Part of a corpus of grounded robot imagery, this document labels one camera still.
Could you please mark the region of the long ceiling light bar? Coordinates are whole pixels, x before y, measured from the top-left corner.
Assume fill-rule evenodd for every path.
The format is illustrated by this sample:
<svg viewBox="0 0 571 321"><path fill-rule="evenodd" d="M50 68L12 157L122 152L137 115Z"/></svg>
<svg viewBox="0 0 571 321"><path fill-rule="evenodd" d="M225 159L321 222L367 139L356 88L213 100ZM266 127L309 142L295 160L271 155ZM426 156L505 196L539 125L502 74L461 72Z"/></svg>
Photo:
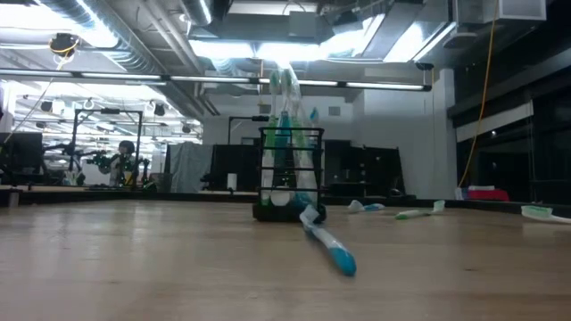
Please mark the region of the long ceiling light bar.
<svg viewBox="0 0 571 321"><path fill-rule="evenodd" d="M156 74L129 74L110 72L87 72L87 71L66 71L66 70L21 70L0 68L0 78L18 79L29 78L32 80L47 81L50 78L59 79L65 82L79 83L105 83L119 81L125 84L158 85L167 82L192 82L192 83L213 83L231 85L269 85L270 78L260 77L221 77L221 76L179 76L179 75L156 75ZM428 92L432 90L430 85L413 85L401 83L382 82L355 82L339 80L311 80L300 79L299 86L333 87L350 89L371 89L371 90L394 90Z"/></svg>

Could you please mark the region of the black partition screen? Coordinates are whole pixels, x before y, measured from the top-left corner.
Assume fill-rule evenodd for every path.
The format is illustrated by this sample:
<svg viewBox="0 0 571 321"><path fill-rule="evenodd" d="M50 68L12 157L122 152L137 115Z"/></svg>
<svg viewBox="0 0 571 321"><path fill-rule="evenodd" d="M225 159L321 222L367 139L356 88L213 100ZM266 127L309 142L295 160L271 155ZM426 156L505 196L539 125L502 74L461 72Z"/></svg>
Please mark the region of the black partition screen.
<svg viewBox="0 0 571 321"><path fill-rule="evenodd" d="M259 150L254 145L214 145L209 188L226 190L228 174L237 174L236 190L255 192L260 183L259 160Z"/></svg>

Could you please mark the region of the black computer monitor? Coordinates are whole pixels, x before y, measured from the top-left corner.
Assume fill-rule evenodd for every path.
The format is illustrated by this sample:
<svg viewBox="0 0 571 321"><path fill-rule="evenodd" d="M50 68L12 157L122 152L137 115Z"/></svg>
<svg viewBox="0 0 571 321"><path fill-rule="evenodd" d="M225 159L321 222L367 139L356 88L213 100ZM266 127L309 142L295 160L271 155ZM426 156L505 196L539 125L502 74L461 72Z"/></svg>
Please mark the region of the black computer monitor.
<svg viewBox="0 0 571 321"><path fill-rule="evenodd" d="M0 133L0 170L4 173L38 174L43 164L41 133Z"/></svg>

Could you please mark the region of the black wire toothbrush holder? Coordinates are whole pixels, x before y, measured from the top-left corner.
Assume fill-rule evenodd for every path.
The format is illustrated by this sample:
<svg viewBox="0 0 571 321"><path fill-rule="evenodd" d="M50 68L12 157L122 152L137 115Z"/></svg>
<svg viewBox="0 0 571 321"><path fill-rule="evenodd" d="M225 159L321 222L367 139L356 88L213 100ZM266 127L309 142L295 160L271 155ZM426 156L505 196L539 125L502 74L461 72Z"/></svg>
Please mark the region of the black wire toothbrush holder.
<svg viewBox="0 0 571 321"><path fill-rule="evenodd" d="M294 166L294 156L293 156L294 148L291 145L292 135L291 135L291 138L289 141L289 145L285 148L286 152L287 152L287 162L288 162L288 166L285 167L285 170L287 170L289 172L288 187L275 187L275 186L273 186L273 184L272 184L272 187L262 187L261 186L261 171L263 170L263 167L262 167L261 163L262 163L262 154L263 154L263 149L264 149L264 147L263 147L263 145L264 145L263 130L264 129L269 129L269 127L260 128L261 146L259 147L260 160L259 160L259 167L258 167L259 176L260 176L260 183L259 183L259 186L257 188L257 193L258 193L257 200L255 201L255 203L252 206L252 215L256 220L258 220L260 222L298 223L300 221L299 215L303 212L303 210L305 209L305 207L307 205L311 205L311 204L303 205L302 203L300 203L297 200L297 198L295 196L295 193L300 192L300 189L298 189L296 187L296 176L295 176L296 167ZM289 130L291 132L293 129L292 128L286 128L286 130ZM324 134L324 129L318 128L319 133L316 136L312 136L310 134L311 128L305 127L305 128L303 128L303 130L307 131L306 136L310 140L310 145L312 145L314 147L312 159L313 159L313 165L314 165L314 170L315 170L315 177L316 177L316 181L317 181L317 192L319 193L319 195L318 195L317 205L316 206L312 205L312 206L319 213L317 223L320 224L327 219L327 210L325 208L325 204L322 202L322 196L324 193L324 189L322 186L322 178L323 178L323 171L324 171L324 168L322 165L322 159L323 159L323 154L324 154L324 150L322 148L322 138L323 138L323 134ZM279 147L272 147L272 150L279 150ZM287 205L285 205L285 206L274 205L270 199L271 192L274 190L279 191L279 192L290 191L291 192L291 199L290 199L289 203L287 203Z"/></svg>

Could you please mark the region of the black background rig frame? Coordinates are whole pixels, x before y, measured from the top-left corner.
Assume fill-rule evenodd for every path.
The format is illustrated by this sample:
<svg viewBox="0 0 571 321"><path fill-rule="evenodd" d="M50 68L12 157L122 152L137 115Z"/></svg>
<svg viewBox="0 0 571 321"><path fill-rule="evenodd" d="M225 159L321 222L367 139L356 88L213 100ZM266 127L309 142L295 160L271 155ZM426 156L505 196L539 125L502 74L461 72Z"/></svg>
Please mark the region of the black background rig frame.
<svg viewBox="0 0 571 321"><path fill-rule="evenodd" d="M73 131L72 131L72 139L70 143L70 166L69 170L73 170L73 161L76 160L75 155L76 153L76 141L77 141L77 134L78 134L78 127L79 125L83 124L85 121L89 119L91 115L94 113L101 113L107 115L118 115L121 113L131 115L137 114L138 121L134 121L137 125L137 143L136 143L136 151L135 151L135 160L133 162L134 168L131 171L132 176L130 179L133 182L133 185L136 184L136 177L139 174L139 153L140 153L140 143L141 143L141 134L143 128L143 113L141 111L123 111L116 108L102 108L102 109L76 109L74 120L73 120Z"/></svg>

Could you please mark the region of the grey cloth cover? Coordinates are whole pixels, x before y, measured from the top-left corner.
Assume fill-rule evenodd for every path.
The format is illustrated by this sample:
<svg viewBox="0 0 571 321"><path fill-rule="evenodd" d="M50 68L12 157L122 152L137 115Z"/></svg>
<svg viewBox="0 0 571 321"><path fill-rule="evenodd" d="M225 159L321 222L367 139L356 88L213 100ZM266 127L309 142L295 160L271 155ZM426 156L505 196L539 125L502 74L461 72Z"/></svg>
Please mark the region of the grey cloth cover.
<svg viewBox="0 0 571 321"><path fill-rule="evenodd" d="M210 172L213 146L184 142L170 144L167 149L170 162L172 193L199 193L204 187L201 179Z"/></svg>

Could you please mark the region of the red box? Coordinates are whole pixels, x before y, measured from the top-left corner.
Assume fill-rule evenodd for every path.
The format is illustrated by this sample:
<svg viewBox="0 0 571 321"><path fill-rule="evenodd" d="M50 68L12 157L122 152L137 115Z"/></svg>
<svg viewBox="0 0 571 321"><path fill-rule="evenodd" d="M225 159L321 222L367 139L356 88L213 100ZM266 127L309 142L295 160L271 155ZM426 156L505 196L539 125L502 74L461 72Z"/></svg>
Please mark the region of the red box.
<svg viewBox="0 0 571 321"><path fill-rule="evenodd" d="M474 201L509 202L509 195L501 189L468 190L467 198Z"/></svg>

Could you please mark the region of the green white toothbrush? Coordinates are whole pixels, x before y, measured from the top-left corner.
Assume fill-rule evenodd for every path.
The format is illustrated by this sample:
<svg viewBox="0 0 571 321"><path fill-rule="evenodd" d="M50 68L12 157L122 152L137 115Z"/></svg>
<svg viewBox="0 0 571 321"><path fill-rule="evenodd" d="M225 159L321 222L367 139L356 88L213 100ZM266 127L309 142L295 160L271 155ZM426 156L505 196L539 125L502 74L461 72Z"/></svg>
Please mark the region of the green white toothbrush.
<svg viewBox="0 0 571 321"><path fill-rule="evenodd" d="M445 209L445 200L436 201L433 203L432 209L416 209L416 210L405 210L401 211L394 216L397 220L411 219L411 218L422 218L432 216L434 214L443 212Z"/></svg>
<svg viewBox="0 0 571 321"><path fill-rule="evenodd" d="M264 149L262 154L261 186L272 187L273 184L273 166L274 152L272 147L276 146L276 127L277 127L277 94L280 89L280 74L273 71L269 78L269 91L271 94L271 110L269 115L269 129L264 129Z"/></svg>
<svg viewBox="0 0 571 321"><path fill-rule="evenodd" d="M571 218L562 218L552 214L553 208L535 205L524 205L521 207L521 214L525 218L530 218L542 222L571 224Z"/></svg>

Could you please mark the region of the person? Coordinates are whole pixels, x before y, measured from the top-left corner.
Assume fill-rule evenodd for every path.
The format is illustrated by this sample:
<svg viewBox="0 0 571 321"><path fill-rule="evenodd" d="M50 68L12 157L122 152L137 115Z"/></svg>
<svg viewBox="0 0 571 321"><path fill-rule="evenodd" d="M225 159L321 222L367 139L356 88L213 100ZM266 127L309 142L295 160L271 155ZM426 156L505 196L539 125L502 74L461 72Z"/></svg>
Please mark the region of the person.
<svg viewBox="0 0 571 321"><path fill-rule="evenodd" d="M111 157L107 168L110 175L110 186L123 186L128 182L133 171L135 149L136 147L131 141L123 140L120 142L118 152Z"/></svg>

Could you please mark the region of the black metal table frame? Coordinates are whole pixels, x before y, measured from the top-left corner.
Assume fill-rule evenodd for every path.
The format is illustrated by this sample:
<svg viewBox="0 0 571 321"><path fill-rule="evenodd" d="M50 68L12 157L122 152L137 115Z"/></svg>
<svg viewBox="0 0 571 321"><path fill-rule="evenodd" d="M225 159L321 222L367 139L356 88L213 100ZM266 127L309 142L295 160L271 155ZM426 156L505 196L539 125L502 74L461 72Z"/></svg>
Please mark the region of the black metal table frame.
<svg viewBox="0 0 571 321"><path fill-rule="evenodd" d="M120 192L109 190L82 190L72 187L71 190L32 190L2 188L0 189L0 208L9 206L12 193L19 196L18 205L31 204L55 204L65 202L102 202L102 201L165 201L165 202L236 202L254 203L257 193L254 194L229 194L229 193L148 193L148 192ZM322 197L325 205L348 206L355 199L352 197ZM402 208L427 208L433 205L435 200L415 199L411 197L401 198L358 198L363 203L381 203L386 207ZM525 205L537 205L552 208L553 215L562 218L571 218L571 205L531 204L522 202L492 202L492 201L445 201L446 208L466 210L486 210L503 213L520 214L521 207Z"/></svg>

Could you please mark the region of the white ceiling unit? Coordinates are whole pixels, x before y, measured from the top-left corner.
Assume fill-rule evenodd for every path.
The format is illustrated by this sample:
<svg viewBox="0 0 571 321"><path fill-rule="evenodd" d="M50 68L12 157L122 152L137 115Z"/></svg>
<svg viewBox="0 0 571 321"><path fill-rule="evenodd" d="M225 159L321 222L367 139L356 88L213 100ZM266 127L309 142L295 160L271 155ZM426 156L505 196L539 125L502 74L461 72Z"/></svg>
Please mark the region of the white ceiling unit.
<svg viewBox="0 0 571 321"><path fill-rule="evenodd" d="M494 20L546 21L546 0L454 0L460 23Z"/></svg>

